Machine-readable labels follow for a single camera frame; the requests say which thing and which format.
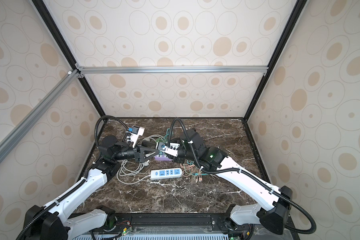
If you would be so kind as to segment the light green charger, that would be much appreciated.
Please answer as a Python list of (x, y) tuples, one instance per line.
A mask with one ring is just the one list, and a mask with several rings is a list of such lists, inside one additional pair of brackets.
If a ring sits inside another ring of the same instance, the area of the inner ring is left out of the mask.
[(167, 148), (167, 146), (166, 146), (165, 143), (159, 142), (159, 143), (157, 144), (157, 149), (158, 149), (159, 151), (161, 151), (161, 152), (164, 152), (164, 151), (166, 150), (166, 148)]

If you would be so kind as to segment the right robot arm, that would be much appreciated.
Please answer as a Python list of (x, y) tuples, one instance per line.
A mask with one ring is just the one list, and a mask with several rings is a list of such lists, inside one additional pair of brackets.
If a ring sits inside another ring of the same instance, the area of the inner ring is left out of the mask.
[[(282, 235), (285, 229), (304, 235), (316, 231), (314, 218), (293, 202), (292, 189), (272, 185), (240, 166), (223, 150), (208, 147), (195, 129), (187, 130), (170, 143), (170, 150), (175, 151), (175, 159), (194, 162), (202, 173), (230, 182), (256, 201), (254, 205), (232, 208), (229, 218), (234, 224), (262, 225), (276, 235)], [(287, 224), (291, 208), (295, 208), (308, 219), (311, 225), (309, 229), (296, 229)]]

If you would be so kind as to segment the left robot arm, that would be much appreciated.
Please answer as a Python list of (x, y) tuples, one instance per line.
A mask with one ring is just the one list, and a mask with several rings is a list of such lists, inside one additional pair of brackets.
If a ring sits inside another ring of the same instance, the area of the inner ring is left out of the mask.
[(107, 136), (97, 142), (99, 158), (86, 177), (70, 187), (56, 199), (42, 207), (33, 206), (26, 212), (24, 228), (19, 240), (67, 240), (74, 228), (67, 224), (68, 218), (92, 193), (116, 176), (124, 160), (145, 163), (159, 153), (157, 144), (143, 141), (133, 145)]

